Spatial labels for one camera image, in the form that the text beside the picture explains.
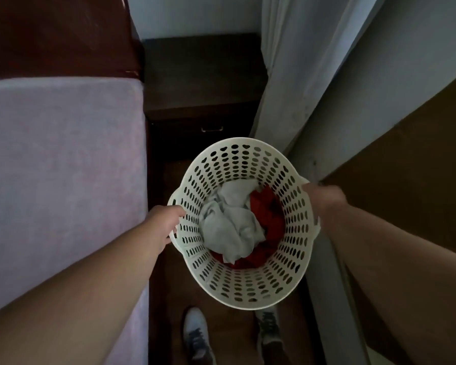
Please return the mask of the person's right hand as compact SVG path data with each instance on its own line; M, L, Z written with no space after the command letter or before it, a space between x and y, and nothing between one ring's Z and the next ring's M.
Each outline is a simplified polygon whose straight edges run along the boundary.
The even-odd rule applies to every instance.
M313 214L321 225L331 216L334 209L348 205L342 189L336 185L303 184L302 189L309 196Z

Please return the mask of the person's left hand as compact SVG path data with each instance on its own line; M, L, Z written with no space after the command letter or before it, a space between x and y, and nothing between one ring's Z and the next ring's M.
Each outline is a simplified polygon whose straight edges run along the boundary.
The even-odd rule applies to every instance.
M146 230L146 239L154 246L154 250L159 255L165 246L171 242L169 234L176 230L179 223L169 223L164 219L163 207L157 205L153 207L142 222L142 227Z

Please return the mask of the white perforated plastic laundry basket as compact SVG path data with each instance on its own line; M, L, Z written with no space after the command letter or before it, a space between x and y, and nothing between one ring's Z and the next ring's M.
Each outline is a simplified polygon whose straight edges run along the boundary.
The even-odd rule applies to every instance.
M285 229L275 253L260 267L234 270L208 251L200 232L201 208L225 181L255 179L281 202ZM203 150L186 170L168 205L186 215L170 232L173 246L197 284L225 306L254 311L284 300L302 280L320 232L301 177L276 148L248 137L220 140Z

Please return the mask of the person's right forearm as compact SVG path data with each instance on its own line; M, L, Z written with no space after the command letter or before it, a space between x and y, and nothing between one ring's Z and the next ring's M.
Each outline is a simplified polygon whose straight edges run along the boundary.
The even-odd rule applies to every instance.
M456 365L456 253L346 203L322 226L417 365Z

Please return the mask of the person's left forearm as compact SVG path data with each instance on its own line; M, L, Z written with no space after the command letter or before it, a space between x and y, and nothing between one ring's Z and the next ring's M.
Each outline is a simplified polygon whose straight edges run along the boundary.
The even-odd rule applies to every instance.
M102 365L169 232L145 221L0 310L0 365Z

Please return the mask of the light grey crumpled cloth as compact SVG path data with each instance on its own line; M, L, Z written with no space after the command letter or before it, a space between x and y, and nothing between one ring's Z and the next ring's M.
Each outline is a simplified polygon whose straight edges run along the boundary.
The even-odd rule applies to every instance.
M221 254L224 263L247 258L266 240L264 229L250 209L250 194L260 189L255 179L228 181L201 208L199 228L204 244Z

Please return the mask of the red crumpled cloth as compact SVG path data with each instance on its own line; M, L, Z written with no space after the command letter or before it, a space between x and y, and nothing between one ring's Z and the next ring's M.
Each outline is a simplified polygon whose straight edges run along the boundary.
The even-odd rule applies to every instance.
M280 200L265 184L260 191L250 194L250 210L265 232L265 241L260 242L246 258L239 258L235 263L224 265L235 270L254 269L263 266L277 250L285 233L286 223Z

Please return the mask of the bed with lilac sheet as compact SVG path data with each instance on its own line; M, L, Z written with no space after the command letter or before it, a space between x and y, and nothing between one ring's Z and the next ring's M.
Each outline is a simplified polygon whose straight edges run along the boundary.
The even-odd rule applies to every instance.
M143 84L0 80L0 309L144 221Z

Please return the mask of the person's left white sneaker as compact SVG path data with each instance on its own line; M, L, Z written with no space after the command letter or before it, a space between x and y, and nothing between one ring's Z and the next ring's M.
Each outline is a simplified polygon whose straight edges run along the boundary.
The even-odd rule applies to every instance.
M188 365L216 365L206 317L200 308L191 306L186 309L183 316L182 339Z

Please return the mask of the dark wooden nightstand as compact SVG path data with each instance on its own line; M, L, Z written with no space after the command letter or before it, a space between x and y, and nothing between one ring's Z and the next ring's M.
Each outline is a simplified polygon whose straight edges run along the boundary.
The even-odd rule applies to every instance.
M249 137L268 74L255 33L150 39L144 112L152 138L183 151ZM224 127L202 133L201 127Z

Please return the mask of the person's right grey sneaker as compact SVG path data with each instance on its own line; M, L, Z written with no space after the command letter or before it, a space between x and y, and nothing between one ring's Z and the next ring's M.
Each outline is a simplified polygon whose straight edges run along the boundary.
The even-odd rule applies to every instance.
M257 324L257 351L263 365L286 363L287 357L280 334L277 306L255 311Z

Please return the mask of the white sheer curtain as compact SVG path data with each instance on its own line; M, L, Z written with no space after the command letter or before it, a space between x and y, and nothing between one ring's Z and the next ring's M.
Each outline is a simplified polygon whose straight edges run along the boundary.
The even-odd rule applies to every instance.
M250 136L285 155L385 0L262 0L268 83Z

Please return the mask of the dark wooden headboard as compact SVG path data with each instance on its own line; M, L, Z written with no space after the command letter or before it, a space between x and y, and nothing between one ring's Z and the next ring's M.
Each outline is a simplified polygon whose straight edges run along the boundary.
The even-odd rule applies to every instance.
M128 0L0 0L0 79L143 81L144 64Z

